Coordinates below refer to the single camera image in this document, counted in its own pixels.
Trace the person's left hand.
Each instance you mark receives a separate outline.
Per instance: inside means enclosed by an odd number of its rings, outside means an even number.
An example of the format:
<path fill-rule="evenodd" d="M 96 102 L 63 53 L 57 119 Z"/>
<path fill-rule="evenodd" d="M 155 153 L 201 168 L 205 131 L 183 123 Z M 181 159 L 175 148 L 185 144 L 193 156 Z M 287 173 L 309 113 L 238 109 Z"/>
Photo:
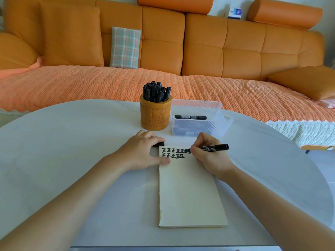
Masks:
<path fill-rule="evenodd" d="M 165 142 L 165 139 L 152 131 L 140 130 L 111 155 L 112 162 L 123 171 L 152 167 L 150 149 L 158 142 Z"/>

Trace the person's right hand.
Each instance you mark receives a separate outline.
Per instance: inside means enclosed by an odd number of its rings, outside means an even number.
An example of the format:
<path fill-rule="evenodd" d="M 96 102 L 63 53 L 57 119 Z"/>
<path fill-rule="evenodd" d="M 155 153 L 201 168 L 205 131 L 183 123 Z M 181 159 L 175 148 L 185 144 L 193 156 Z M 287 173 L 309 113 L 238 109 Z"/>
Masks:
<path fill-rule="evenodd" d="M 192 146 L 203 147 L 218 144 L 221 144 L 218 139 L 201 132 Z M 231 162 L 225 151 L 204 151 L 204 160 L 202 163 L 212 175 L 224 182 L 227 182 L 237 170 L 237 167 Z"/>

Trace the black marker pen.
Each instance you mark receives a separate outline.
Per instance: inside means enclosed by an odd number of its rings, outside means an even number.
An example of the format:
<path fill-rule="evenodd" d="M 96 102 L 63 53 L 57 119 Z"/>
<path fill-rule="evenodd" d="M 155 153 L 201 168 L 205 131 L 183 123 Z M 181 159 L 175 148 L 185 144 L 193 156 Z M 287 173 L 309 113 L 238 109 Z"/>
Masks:
<path fill-rule="evenodd" d="M 212 146 L 203 146 L 199 147 L 203 151 L 207 152 L 217 152 L 217 151 L 227 151 L 229 150 L 228 144 L 218 144 L 218 145 L 212 145 Z"/>

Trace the cream paper notepad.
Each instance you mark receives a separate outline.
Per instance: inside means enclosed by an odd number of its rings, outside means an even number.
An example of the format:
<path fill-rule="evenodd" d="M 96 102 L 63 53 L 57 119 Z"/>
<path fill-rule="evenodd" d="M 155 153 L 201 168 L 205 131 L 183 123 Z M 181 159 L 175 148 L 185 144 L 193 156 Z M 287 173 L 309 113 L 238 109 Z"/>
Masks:
<path fill-rule="evenodd" d="M 217 228 L 228 226 L 213 175 L 186 147 L 159 146 L 170 164 L 159 166 L 159 226 Z"/>

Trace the person's right forearm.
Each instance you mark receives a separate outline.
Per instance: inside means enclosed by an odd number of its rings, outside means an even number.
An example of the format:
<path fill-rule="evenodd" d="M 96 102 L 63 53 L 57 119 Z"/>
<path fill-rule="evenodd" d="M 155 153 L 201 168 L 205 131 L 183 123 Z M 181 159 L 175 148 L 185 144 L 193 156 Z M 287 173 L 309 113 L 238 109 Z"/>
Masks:
<path fill-rule="evenodd" d="M 282 251 L 335 251 L 335 232 L 262 185 L 237 167 L 220 178 L 245 206 Z"/>

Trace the person's left forearm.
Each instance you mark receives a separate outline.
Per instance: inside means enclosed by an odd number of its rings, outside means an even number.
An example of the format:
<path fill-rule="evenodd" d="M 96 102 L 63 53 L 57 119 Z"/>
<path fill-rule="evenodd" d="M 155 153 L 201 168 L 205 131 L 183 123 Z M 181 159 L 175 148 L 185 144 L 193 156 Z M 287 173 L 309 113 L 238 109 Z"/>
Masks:
<path fill-rule="evenodd" d="M 0 251 L 66 251 L 107 189 L 132 165 L 113 153 L 0 240 Z"/>

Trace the clear plastic storage box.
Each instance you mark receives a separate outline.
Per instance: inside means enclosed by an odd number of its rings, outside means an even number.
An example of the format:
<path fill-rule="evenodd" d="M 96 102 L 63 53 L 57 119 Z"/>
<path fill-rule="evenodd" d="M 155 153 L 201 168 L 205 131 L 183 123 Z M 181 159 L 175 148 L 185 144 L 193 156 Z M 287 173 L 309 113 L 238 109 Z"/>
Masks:
<path fill-rule="evenodd" d="M 173 136 L 198 136 L 204 132 L 216 138 L 222 137 L 233 122 L 221 113 L 218 101 L 173 99 L 170 110 L 170 127 Z M 207 120 L 175 119 L 175 115 L 200 115 Z"/>

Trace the carved bamboo pen holder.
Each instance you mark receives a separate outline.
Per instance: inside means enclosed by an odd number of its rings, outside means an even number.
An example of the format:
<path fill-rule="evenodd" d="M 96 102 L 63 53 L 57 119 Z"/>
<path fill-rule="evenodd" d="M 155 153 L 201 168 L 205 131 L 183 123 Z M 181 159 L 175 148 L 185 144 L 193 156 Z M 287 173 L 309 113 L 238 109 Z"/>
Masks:
<path fill-rule="evenodd" d="M 140 96 L 140 124 L 149 131 L 161 131 L 169 125 L 172 97 L 161 103 L 146 101 Z"/>

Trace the bunch of black markers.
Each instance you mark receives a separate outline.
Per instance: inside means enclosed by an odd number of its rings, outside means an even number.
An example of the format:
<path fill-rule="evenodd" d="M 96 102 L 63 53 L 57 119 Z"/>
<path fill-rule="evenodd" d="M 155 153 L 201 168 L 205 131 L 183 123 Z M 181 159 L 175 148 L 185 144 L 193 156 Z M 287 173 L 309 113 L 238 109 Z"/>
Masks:
<path fill-rule="evenodd" d="M 151 81 L 143 85 L 143 99 L 152 103 L 163 103 L 172 99 L 172 88 L 164 87 L 162 82 Z"/>

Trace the orange knitted sofa cover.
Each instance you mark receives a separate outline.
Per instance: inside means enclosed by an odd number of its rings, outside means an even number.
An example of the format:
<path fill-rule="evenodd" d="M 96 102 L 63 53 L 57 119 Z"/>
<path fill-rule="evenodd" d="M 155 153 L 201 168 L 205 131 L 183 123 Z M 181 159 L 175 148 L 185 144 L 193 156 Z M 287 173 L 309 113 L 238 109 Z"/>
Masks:
<path fill-rule="evenodd" d="M 218 101 L 223 109 L 261 122 L 335 122 L 327 109 L 269 82 L 204 75 L 180 76 L 146 69 L 50 66 L 0 80 L 0 109 L 36 111 L 69 101 L 104 99 L 139 102 L 144 84 L 171 87 L 173 99 Z"/>

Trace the orange leather sofa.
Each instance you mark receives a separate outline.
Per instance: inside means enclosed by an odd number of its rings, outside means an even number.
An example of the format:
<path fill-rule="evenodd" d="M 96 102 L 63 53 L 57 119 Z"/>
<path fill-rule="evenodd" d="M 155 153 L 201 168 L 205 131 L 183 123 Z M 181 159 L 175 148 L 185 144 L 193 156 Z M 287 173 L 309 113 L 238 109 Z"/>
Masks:
<path fill-rule="evenodd" d="M 141 30 L 140 68 L 176 75 L 264 81 L 280 71 L 324 62 L 324 38 L 312 30 L 110 0 L 6 0 L 0 70 L 29 67 L 44 55 L 42 2 L 100 9 L 105 66 L 111 60 L 112 27 Z"/>

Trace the white lace cover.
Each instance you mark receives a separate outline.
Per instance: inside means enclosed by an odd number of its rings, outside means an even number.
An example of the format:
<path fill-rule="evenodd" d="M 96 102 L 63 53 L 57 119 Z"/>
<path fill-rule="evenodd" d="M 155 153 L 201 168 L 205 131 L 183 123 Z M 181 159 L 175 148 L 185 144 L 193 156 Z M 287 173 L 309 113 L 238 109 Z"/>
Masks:
<path fill-rule="evenodd" d="M 266 125 L 274 128 L 299 147 L 335 146 L 335 121 L 268 121 Z"/>

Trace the orange flat cushion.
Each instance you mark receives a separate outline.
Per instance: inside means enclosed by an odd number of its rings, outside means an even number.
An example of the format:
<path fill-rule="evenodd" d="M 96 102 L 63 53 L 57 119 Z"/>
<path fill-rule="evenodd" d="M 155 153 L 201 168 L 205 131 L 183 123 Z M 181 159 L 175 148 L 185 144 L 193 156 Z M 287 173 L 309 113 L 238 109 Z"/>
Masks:
<path fill-rule="evenodd" d="M 313 100 L 335 97 L 335 70 L 329 67 L 294 68 L 272 74 L 268 78 Z"/>

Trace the blue and white box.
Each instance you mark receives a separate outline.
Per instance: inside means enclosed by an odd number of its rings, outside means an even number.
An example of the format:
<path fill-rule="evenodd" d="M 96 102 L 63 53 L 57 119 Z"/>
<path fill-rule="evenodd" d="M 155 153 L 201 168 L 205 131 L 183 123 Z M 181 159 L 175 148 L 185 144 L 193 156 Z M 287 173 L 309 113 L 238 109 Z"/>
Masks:
<path fill-rule="evenodd" d="M 230 8 L 227 18 L 240 20 L 242 17 L 243 10 L 241 8 Z"/>

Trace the large orange square cushion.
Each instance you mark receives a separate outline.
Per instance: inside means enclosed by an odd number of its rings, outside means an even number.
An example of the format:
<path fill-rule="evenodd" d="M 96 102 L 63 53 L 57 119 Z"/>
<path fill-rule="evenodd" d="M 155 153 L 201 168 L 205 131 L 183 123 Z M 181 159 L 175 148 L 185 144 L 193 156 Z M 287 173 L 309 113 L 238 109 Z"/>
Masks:
<path fill-rule="evenodd" d="M 103 67 L 100 9 L 40 3 L 45 66 Z"/>

